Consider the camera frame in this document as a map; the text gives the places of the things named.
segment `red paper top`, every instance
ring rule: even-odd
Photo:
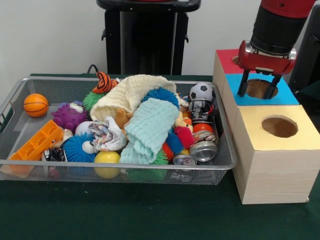
[[[238,56],[238,52],[238,49],[222,49],[216,51],[224,74],[242,74],[244,72],[243,69],[232,61],[233,57]]]

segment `green plush toy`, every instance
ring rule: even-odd
[[[89,92],[89,94],[83,100],[83,106],[88,113],[91,111],[92,107],[98,102],[99,99],[103,98],[106,93],[94,93]]]
[[[167,165],[169,163],[167,155],[164,150],[158,152],[154,165]],[[129,169],[127,171],[127,178],[134,183],[159,183],[165,179],[167,169]]]

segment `shape sorter box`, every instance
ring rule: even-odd
[[[242,204],[308,201],[320,169],[320,134],[301,105],[240,106],[233,136]]]
[[[242,79],[243,69],[233,61],[233,58],[237,55],[237,49],[217,50],[213,71],[213,82],[217,85],[221,94],[232,132],[234,132],[239,106],[299,105],[299,102],[283,78],[278,83],[276,95],[273,98],[261,99],[268,84],[273,80],[272,75],[250,73],[247,93],[243,97],[238,96],[237,92]]]

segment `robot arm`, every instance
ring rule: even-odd
[[[274,76],[264,94],[270,99],[281,77],[293,69],[294,45],[316,0],[262,0],[250,41],[242,41],[238,63],[243,76],[238,95],[247,90],[250,71]]]

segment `soccer ball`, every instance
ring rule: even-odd
[[[211,83],[199,82],[190,89],[190,100],[207,99],[212,102],[215,92]]]

